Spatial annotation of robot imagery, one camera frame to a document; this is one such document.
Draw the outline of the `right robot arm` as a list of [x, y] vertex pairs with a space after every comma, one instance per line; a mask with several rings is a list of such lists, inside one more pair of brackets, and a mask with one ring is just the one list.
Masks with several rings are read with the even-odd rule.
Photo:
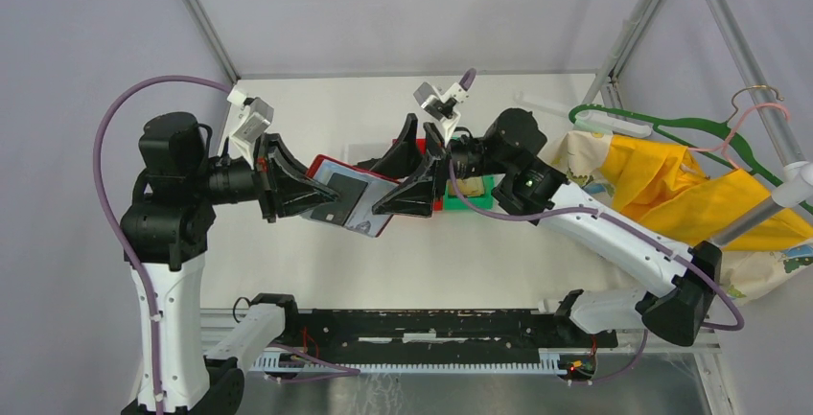
[[595, 252], [636, 280], [635, 288], [571, 291], [558, 305], [556, 338], [577, 346], [591, 334], [643, 329], [687, 347], [708, 325], [708, 311], [723, 296], [721, 249], [688, 245], [646, 229], [587, 194], [540, 157], [546, 136], [529, 111], [505, 109], [479, 137], [455, 128], [445, 139], [431, 123], [407, 116], [385, 154], [361, 167], [397, 181], [377, 201], [376, 214], [429, 217], [449, 185], [495, 175], [491, 219], [543, 225]]

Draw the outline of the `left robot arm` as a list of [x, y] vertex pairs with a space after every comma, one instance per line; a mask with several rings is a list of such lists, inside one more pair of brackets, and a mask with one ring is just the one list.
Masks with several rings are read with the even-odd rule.
[[234, 414], [246, 375], [267, 345], [290, 345], [301, 333], [292, 295], [260, 293], [225, 339], [202, 348], [202, 273], [216, 207], [254, 201], [273, 222], [338, 198], [307, 176], [277, 134], [262, 134], [248, 162], [210, 156], [207, 133], [194, 115], [172, 112], [148, 121], [139, 141], [145, 167], [120, 222], [146, 359], [129, 414]]

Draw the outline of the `red leather card holder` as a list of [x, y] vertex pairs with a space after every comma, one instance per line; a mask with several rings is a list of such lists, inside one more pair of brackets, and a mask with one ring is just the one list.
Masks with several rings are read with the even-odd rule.
[[378, 238], [392, 219], [375, 214], [374, 204], [400, 183], [325, 155], [318, 155], [307, 176], [338, 193], [338, 200], [321, 204], [301, 215], [302, 219], [340, 227], [369, 238]]

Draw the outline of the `black credit card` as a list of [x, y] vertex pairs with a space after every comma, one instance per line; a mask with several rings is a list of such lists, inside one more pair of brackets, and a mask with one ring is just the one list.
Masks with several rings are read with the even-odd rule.
[[339, 194], [339, 199], [316, 207], [311, 212], [310, 219], [343, 226], [350, 218], [368, 183], [355, 177], [333, 173], [327, 185]]

